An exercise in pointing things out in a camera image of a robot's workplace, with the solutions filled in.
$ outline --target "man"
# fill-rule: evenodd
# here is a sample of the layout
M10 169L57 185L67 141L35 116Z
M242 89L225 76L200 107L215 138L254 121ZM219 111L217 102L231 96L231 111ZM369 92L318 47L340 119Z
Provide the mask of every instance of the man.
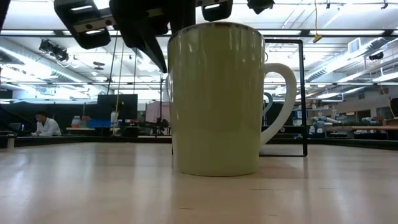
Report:
M60 136L61 129L58 123L47 117L44 111L36 113L37 131L32 133L32 136Z

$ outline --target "mug handle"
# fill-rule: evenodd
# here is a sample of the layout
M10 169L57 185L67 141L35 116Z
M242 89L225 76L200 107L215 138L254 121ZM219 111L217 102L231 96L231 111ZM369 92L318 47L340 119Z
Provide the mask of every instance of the mug handle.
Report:
M274 135L279 131L281 127L285 124L286 120L289 118L292 113L294 103L296 100L296 92L297 92L297 83L296 78L292 69L288 66L283 65L281 63L267 63L264 66L264 73L267 74L269 72L276 72L281 74L286 81L286 96L285 103L282 107L282 110L279 113L279 116L273 122L271 126L269 126L265 131L261 133L261 145L264 145L269 141Z
M268 98L268 104L263 109L262 116L266 115L267 111L269 111L269 108L271 108L272 104L274 103L274 99L273 99L273 97L272 97L272 95L270 93L265 92L264 95L267 96L267 98Z

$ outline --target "hanging cable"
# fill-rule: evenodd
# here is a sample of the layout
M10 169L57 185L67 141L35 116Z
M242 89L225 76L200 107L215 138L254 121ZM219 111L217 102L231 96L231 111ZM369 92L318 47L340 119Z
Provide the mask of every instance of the hanging cable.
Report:
M123 68L123 55L124 55L124 43L122 45L122 59L120 61L120 72L119 72L119 84L118 84L118 94L116 97L116 110L115 110L115 116L113 117L113 123L112 123L112 130L113 130L113 136L116 134L116 129L115 129L115 122L117 122L118 115L119 115L119 94L120 94L120 81L122 78L122 68Z
M57 64L59 64L62 68L67 68L69 67L70 64L68 65L62 65L60 61L57 60Z
M38 62L40 59L42 59L47 53L44 53L42 56L40 56L35 62Z
M132 86L132 94L136 94L137 48L135 53L136 53L136 62L134 63L134 84Z
M114 58L116 57L116 44L118 44L118 38L117 36L119 35L119 31L116 32L116 37L114 40L114 48L113 48L113 57L112 57L112 64L111 64L111 73L109 74L109 83L108 83L108 90L106 94L109 94L109 89L111 88L111 82L112 82L112 71L113 71L113 63L114 63Z
M313 39L313 43L318 42L322 39L322 36L318 34L318 7L317 7L317 0L314 0L315 5L315 38Z

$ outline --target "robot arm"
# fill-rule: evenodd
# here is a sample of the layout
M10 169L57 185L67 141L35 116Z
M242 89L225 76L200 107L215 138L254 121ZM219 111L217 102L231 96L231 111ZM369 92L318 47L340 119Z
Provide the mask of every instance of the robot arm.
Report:
M272 7L273 0L248 0L256 14ZM109 8L99 10L93 0L55 0L54 9L75 40L84 49L108 45L109 26L120 31L125 44L136 47L166 73L163 52L156 40L196 23L195 8L201 7L207 21L231 15L233 0L110 0Z

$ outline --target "mug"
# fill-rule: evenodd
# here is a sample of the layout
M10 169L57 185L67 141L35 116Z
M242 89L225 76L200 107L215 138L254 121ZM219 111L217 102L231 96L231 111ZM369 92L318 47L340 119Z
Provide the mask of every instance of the mug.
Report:
M170 116L175 167L184 174L236 176L257 171L260 145L290 116L296 96L293 71L265 64L263 36L230 22L197 24L168 44ZM281 74L285 103L261 132L264 74Z

